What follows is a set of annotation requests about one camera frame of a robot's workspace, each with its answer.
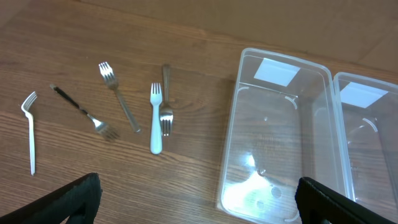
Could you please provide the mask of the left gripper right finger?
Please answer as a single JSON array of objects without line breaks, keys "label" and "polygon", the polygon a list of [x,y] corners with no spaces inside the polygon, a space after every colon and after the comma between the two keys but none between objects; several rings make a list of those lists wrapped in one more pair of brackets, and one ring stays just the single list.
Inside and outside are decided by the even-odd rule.
[{"label": "left gripper right finger", "polygon": [[302,223],[394,224],[310,177],[301,177],[295,201]]}]

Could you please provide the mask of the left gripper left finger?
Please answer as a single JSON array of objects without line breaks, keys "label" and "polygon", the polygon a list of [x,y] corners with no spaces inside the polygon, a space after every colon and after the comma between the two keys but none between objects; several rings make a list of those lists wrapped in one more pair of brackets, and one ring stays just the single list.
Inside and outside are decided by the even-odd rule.
[{"label": "left gripper left finger", "polygon": [[73,182],[1,217],[1,223],[93,223],[101,201],[97,173]]}]

